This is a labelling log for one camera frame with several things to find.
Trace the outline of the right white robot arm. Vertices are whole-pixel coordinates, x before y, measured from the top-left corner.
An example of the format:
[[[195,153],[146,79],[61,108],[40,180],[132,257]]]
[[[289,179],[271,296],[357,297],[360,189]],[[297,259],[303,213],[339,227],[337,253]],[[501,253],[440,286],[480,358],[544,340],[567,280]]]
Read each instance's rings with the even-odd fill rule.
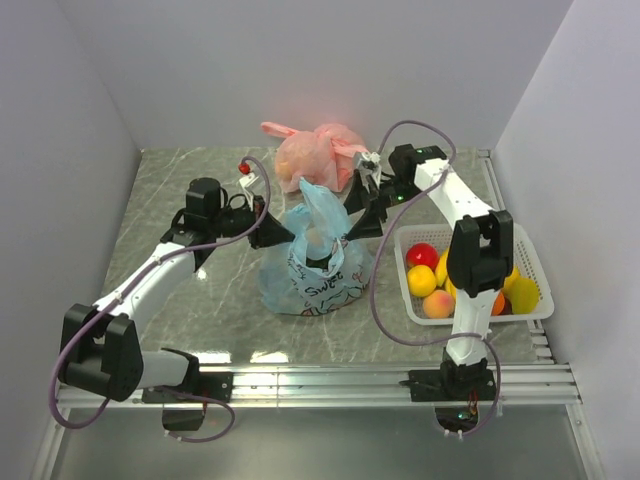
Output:
[[[411,205],[428,196],[452,229],[447,274],[456,291],[451,336],[429,389],[446,400],[487,399],[497,394],[497,376],[488,368],[486,337],[495,300],[512,273],[514,222],[505,210],[483,202],[454,172],[453,158],[439,147],[395,148],[390,177],[379,154],[355,156],[354,182],[345,206],[360,218],[350,240],[382,235],[391,206]]]

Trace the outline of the white plastic basket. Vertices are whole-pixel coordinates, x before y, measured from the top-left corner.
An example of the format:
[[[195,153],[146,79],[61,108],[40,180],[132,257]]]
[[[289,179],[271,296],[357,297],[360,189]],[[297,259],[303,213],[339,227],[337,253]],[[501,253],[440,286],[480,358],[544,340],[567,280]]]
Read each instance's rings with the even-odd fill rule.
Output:
[[[409,318],[418,325],[452,325],[453,318],[428,318],[423,310],[423,300],[410,294],[406,273],[405,255],[416,243],[428,243],[441,254],[450,244],[452,229],[448,224],[408,225],[399,227],[393,234],[394,254],[400,290]],[[528,322],[544,320],[554,312],[554,301],[542,264],[529,236],[519,224],[514,225],[514,265],[520,274],[537,285],[539,301],[536,308],[524,315],[492,316],[490,323]]]

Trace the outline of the aluminium rail frame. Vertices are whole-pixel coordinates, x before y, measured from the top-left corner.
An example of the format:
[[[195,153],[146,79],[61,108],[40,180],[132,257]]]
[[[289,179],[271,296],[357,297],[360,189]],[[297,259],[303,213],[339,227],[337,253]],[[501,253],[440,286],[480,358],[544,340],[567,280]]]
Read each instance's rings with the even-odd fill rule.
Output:
[[[118,254],[151,256],[157,231]],[[216,250],[139,338],[173,319],[173,343],[199,373],[231,372],[229,412],[210,407],[195,433],[171,433],[144,389],[81,430],[59,428],[53,479],[601,479],[605,473],[568,365],[495,360],[498,411],[471,435],[445,434],[434,403],[413,403],[410,370],[438,370],[438,329],[407,317],[393,262],[376,309],[360,299],[323,317],[275,317],[245,242]]]

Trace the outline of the yellow fake orange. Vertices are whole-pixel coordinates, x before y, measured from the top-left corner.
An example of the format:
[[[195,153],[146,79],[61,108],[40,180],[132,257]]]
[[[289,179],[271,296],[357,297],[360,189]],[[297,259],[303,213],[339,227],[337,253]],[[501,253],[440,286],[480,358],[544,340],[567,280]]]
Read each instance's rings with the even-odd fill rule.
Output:
[[[418,298],[428,297],[437,287],[433,270],[427,265],[416,265],[406,275],[409,293]]]

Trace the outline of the yellow fake banana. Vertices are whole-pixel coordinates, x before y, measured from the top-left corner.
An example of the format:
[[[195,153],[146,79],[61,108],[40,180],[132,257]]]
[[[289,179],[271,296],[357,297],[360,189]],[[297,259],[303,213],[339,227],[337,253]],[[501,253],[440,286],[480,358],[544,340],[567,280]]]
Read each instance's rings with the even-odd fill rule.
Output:
[[[449,279],[448,270],[447,270],[447,260],[448,260],[449,250],[446,249],[439,258],[438,264],[436,266],[434,275],[436,278],[437,286],[447,293],[449,293],[453,298],[456,298],[456,287],[453,285],[451,280]]]

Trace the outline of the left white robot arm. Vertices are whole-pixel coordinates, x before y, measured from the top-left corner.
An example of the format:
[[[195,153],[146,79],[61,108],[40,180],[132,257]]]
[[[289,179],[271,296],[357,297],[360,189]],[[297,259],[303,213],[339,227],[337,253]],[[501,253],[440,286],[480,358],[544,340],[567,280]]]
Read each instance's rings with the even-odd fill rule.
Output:
[[[263,174],[242,176],[244,202],[233,207],[217,180],[193,180],[184,207],[151,256],[110,294],[67,311],[55,379],[113,401],[150,388],[166,388],[180,402],[196,398],[202,381],[198,359],[175,349],[145,352],[139,335],[173,291],[215,250],[243,238],[254,248],[292,239],[269,213],[269,194],[256,192],[269,184]]]

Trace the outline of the small yellow fake fruit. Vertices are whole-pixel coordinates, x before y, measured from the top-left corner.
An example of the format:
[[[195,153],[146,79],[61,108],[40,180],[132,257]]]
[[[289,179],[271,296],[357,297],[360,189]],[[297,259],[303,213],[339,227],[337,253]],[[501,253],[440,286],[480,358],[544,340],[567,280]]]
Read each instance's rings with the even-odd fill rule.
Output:
[[[520,271],[517,266],[513,266],[511,273],[505,278],[502,288],[503,294],[507,296],[514,283],[520,278]]]

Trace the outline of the pink tied plastic bag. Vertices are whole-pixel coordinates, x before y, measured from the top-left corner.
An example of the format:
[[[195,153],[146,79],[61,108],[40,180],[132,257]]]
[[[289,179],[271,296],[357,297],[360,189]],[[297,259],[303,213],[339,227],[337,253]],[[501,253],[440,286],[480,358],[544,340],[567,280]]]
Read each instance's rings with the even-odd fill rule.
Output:
[[[355,155],[369,151],[364,140],[342,124],[322,124],[306,131],[262,122],[261,129],[282,139],[274,157],[274,169],[284,193],[299,191],[301,179],[332,192],[342,192],[353,176]]]

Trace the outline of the red fake apple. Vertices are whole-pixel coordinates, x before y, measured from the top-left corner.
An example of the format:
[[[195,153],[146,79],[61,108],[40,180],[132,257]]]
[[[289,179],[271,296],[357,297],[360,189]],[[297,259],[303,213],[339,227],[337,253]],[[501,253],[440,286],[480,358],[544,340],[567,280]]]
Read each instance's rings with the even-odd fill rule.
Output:
[[[420,242],[412,245],[405,254],[405,261],[409,269],[416,266],[427,266],[434,271],[439,263],[438,251],[430,244]]]

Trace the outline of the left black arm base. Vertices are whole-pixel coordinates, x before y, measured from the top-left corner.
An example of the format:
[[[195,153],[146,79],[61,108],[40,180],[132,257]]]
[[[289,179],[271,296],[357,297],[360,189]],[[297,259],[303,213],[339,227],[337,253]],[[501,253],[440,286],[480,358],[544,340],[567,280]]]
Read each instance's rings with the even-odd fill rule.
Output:
[[[162,407],[162,425],[169,432],[195,433],[204,426],[210,407],[229,412],[232,387],[231,372],[199,373],[186,385],[146,388],[141,400]]]

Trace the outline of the fake peach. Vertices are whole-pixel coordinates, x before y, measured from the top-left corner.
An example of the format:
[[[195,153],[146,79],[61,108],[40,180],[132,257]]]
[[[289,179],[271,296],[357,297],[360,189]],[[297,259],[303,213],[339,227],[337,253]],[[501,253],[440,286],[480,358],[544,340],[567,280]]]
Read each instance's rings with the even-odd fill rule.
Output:
[[[456,299],[445,290],[435,290],[423,299],[423,311],[429,319],[449,318],[454,314]]]

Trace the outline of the blue plastic bag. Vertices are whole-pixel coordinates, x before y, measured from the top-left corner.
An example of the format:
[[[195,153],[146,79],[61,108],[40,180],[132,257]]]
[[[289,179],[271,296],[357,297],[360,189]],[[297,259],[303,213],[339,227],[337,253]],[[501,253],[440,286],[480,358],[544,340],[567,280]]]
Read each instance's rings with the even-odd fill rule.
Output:
[[[321,316],[359,299],[373,257],[359,240],[346,208],[328,188],[300,181],[303,202],[288,210],[291,242],[266,248],[258,270],[262,302],[275,314]]]

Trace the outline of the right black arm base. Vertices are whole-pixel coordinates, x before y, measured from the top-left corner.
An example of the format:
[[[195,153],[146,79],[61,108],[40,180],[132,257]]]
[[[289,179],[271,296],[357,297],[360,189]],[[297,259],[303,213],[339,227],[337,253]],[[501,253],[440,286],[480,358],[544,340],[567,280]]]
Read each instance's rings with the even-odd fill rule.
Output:
[[[413,403],[434,403],[439,427],[459,438],[498,411],[500,384],[485,361],[471,366],[446,361],[438,370],[410,370],[400,385],[409,389]]]

